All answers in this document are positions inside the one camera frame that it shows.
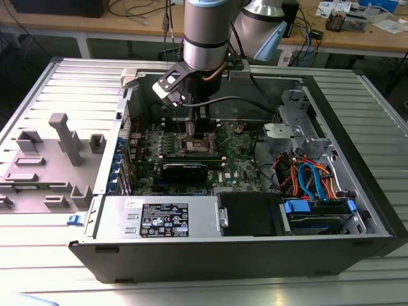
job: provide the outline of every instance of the workbench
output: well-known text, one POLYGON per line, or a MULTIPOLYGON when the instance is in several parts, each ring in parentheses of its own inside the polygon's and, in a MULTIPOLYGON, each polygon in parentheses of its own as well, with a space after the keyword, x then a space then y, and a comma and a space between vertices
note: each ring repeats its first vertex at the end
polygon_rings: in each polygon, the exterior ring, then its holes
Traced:
MULTIPOLYGON (((127 0, 127 7, 148 4, 148 0, 127 0)), ((372 55, 384 57, 403 57, 408 50, 408 33, 391 34, 369 24, 364 33, 342 31, 340 33, 326 31, 325 18, 316 18, 318 0, 301 0, 306 19, 314 29, 324 32, 324 37, 319 47, 319 52, 333 54, 372 55)), ((138 12, 153 10, 162 7, 164 1, 160 0, 138 12)), ((115 16, 108 11, 101 18, 83 18, 56 15, 34 15, 15 13, 9 4, 10 11, 16 19, 31 33, 45 36, 65 36, 77 40, 80 54, 83 58, 92 58, 89 39, 99 38, 106 40, 127 41, 163 41, 163 10, 148 14, 148 25, 142 25, 126 17, 115 16)), ((112 10, 124 14, 123 5, 116 4, 112 10)), ((398 7, 397 14, 408 15, 407 8, 398 7)), ((184 12, 183 6, 173 6, 173 21, 175 41, 180 42, 183 37, 184 12)), ((25 34, 16 22, 9 16, 0 2, 0 28, 4 33, 25 34)), ((295 27, 289 38, 284 38, 279 45, 282 50, 279 66, 287 66, 291 54, 299 50, 305 43, 300 29, 295 27)))
MULTIPOLYGON (((0 176, 18 150, 16 137, 36 129, 57 139, 50 114, 65 112, 78 137, 109 131, 123 96, 124 68, 171 63, 59 59, 51 62, 0 133, 0 176)), ((408 226, 408 127, 368 79, 351 70, 253 66, 314 77, 397 214, 408 226)), ((0 214, 2 289, 77 305, 390 305, 408 303, 408 245, 385 258, 359 262, 338 276, 102 284, 66 246, 84 232, 68 227, 70 214, 0 214)))

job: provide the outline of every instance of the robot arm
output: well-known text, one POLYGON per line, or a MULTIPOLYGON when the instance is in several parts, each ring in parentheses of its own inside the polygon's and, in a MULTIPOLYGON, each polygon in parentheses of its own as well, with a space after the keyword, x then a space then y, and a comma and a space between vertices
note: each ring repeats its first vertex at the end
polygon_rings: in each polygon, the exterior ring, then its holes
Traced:
MULTIPOLYGON (((197 104, 209 100, 221 86, 228 41, 240 50, 230 25, 248 1, 186 0, 184 60, 178 62, 153 85, 168 104, 197 104)), ((284 34, 282 0, 252 0, 235 19, 246 55, 264 61, 271 58, 284 34)))

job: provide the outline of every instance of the green circuit board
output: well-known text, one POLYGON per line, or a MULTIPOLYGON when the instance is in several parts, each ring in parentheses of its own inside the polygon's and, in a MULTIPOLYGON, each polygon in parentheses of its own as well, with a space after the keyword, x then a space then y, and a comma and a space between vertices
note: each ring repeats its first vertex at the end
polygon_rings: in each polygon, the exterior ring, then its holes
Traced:
POLYGON ((208 196, 217 191, 260 191, 261 182, 250 156, 251 132, 242 127, 237 122, 224 123, 211 136, 214 139, 212 153, 208 159, 200 160, 209 169, 205 182, 166 184, 160 174, 162 165, 198 162, 186 156, 182 148, 182 141, 188 138, 185 133, 166 133, 161 127, 151 125, 141 133, 133 159, 136 177, 133 194, 208 196))

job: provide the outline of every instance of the gray floor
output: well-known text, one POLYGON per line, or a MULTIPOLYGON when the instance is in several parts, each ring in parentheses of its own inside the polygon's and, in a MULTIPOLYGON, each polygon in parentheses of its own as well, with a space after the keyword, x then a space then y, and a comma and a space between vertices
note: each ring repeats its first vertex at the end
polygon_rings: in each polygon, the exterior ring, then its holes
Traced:
MULTIPOLYGON (((57 57, 80 57, 76 41, 71 38, 51 38, 36 36, 43 46, 47 46, 48 52, 57 57)), ((0 57, 0 128, 7 122, 14 110, 18 107, 28 90, 40 75, 42 69, 48 63, 48 56, 32 41, 30 37, 21 36, 22 47, 14 50, 4 44, 3 54, 0 57)), ((134 59, 156 61, 158 53, 163 49, 161 43, 133 42, 134 56, 129 56, 128 46, 125 41, 117 40, 92 40, 91 48, 95 58, 99 59, 134 59)), ((279 51, 275 57, 267 62, 256 62, 254 64, 276 65, 279 51)), ((313 67, 323 68, 326 64, 328 54, 319 54, 313 62, 313 67)), ((351 55, 332 55, 327 62, 327 68, 344 69, 353 57, 351 55)), ((386 84, 395 70, 394 59, 383 59, 381 57, 365 57, 358 60, 354 69, 361 70, 380 92, 385 90, 386 84)), ((388 101, 397 112, 405 119, 408 113, 403 109, 404 101, 408 101, 408 78, 405 77, 390 95, 388 101)))

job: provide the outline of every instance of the sticker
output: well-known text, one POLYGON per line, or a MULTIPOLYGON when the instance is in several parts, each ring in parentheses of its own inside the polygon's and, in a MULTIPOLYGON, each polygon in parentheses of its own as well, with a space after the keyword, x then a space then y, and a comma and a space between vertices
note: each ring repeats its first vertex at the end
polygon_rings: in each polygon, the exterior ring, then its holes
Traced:
POLYGON ((125 208, 136 208, 144 203, 144 199, 127 199, 125 202, 125 208))
POLYGON ((14 189, 21 190, 21 189, 38 189, 37 186, 13 186, 14 189))
POLYGON ((188 204, 143 204, 140 236, 188 237, 188 204))

